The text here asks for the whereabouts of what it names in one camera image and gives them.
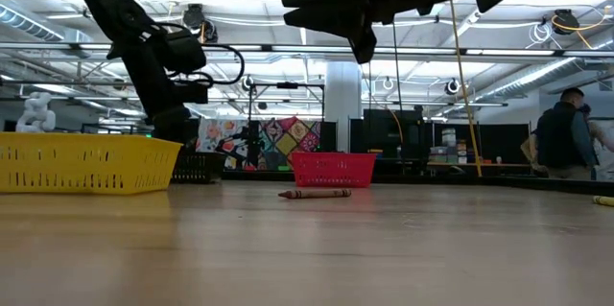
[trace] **plastic basket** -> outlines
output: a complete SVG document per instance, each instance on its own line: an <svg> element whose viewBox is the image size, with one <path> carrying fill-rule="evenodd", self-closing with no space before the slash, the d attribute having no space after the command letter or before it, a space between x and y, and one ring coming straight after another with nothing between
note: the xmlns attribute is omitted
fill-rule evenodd
<svg viewBox="0 0 614 306"><path fill-rule="evenodd" d="M143 136L0 133L0 192L129 195L163 190L180 147Z"/></svg>
<svg viewBox="0 0 614 306"><path fill-rule="evenodd" d="M297 186L368 187L373 153L293 153Z"/></svg>
<svg viewBox="0 0 614 306"><path fill-rule="evenodd" d="M180 153L173 183L210 184L222 179L226 156L221 153Z"/></svg>

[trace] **colorful quilt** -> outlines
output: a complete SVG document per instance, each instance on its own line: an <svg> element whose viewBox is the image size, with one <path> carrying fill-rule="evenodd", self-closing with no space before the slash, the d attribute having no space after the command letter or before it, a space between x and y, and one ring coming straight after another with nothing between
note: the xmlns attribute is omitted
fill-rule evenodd
<svg viewBox="0 0 614 306"><path fill-rule="evenodd" d="M254 170L246 163L248 147L241 139L232 139L248 126L247 120L202 119L199 128L198 152L219 152L227 155L228 170ZM259 171L292 170L292 153L313 152L319 145L320 122L302 121L295 117L260 121Z"/></svg>

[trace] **white robot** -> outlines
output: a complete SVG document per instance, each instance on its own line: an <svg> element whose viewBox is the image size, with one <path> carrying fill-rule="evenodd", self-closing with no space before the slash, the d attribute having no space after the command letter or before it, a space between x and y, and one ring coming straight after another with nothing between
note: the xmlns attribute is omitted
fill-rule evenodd
<svg viewBox="0 0 614 306"><path fill-rule="evenodd" d="M49 110L51 94L34 92L26 100L26 109L19 121L17 132L49 132L56 128L56 113Z"/></svg>

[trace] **black vest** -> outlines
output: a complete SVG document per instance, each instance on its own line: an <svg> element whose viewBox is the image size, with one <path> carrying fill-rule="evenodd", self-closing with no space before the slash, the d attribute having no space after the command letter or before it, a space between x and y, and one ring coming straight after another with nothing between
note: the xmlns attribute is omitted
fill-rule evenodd
<svg viewBox="0 0 614 306"><path fill-rule="evenodd" d="M577 112L574 105L559 102L539 118L537 162L540 165L553 168L586 165L572 134L572 122Z"/></svg>

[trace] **white column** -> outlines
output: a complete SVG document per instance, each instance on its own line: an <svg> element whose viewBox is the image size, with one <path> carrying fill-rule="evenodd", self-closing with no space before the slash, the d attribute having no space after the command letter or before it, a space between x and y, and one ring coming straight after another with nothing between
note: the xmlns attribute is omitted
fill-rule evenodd
<svg viewBox="0 0 614 306"><path fill-rule="evenodd" d="M337 150L349 153L349 119L360 119L361 69L355 62L329 62L326 67L324 119L337 123Z"/></svg>

